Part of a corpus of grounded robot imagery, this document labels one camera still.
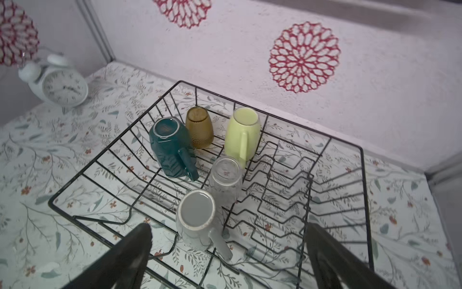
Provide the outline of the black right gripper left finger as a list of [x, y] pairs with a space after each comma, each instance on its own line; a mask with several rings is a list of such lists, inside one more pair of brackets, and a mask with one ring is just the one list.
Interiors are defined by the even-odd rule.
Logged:
[[139, 289], [151, 248], [151, 228], [141, 223], [64, 288]]

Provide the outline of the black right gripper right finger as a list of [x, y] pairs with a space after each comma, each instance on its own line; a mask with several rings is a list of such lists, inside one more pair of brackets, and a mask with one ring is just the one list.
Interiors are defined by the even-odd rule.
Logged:
[[317, 223], [305, 225], [304, 244], [319, 289], [393, 288]]

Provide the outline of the grey cream mug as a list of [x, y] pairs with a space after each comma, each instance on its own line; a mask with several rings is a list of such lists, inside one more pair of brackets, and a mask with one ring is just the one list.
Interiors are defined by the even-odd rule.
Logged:
[[176, 228], [192, 249], [206, 251], [213, 246], [223, 260], [232, 259], [233, 253], [222, 236], [216, 202], [208, 191], [192, 190], [182, 198], [176, 212]]

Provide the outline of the black wire dish rack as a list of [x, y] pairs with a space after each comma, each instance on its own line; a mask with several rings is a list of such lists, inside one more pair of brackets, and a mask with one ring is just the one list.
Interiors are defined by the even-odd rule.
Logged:
[[[150, 147], [149, 130], [164, 117], [186, 120], [205, 108], [214, 139], [196, 150], [197, 181], [169, 178]], [[49, 201], [59, 215], [108, 247], [141, 223], [153, 239], [143, 280], [148, 289], [314, 289], [305, 227], [318, 224], [368, 267], [377, 246], [371, 238], [363, 149], [328, 134], [258, 110], [261, 131], [243, 172], [235, 203], [220, 212], [233, 259], [216, 249], [186, 246], [175, 213], [191, 190], [207, 189], [212, 166], [225, 155], [225, 131], [234, 101], [185, 81], [135, 117]]]

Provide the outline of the dark green cream mug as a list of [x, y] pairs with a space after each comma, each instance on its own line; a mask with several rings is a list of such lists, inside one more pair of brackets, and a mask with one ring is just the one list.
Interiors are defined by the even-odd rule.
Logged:
[[199, 179], [190, 134], [178, 118], [158, 119], [150, 129], [149, 137], [156, 160], [167, 177]]

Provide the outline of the clear glass cup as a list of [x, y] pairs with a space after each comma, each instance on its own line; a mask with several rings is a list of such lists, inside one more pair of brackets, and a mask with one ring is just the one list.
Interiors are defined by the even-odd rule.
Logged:
[[223, 156], [215, 160], [209, 177], [209, 191], [218, 206], [232, 205], [238, 200], [242, 177], [242, 168], [236, 159]]

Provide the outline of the light green mug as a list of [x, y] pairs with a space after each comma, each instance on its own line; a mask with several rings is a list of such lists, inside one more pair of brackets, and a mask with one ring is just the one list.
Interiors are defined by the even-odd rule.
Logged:
[[225, 154], [236, 159], [242, 169], [256, 153], [261, 123], [257, 112], [249, 107], [237, 108], [229, 120], [225, 137]]

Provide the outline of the amber glass cup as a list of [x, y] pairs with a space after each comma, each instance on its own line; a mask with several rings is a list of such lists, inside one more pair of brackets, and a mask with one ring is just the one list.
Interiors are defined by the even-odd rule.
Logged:
[[196, 149], [210, 146], [214, 131], [208, 111], [203, 107], [192, 107], [186, 115], [186, 128], [189, 130], [192, 145]]

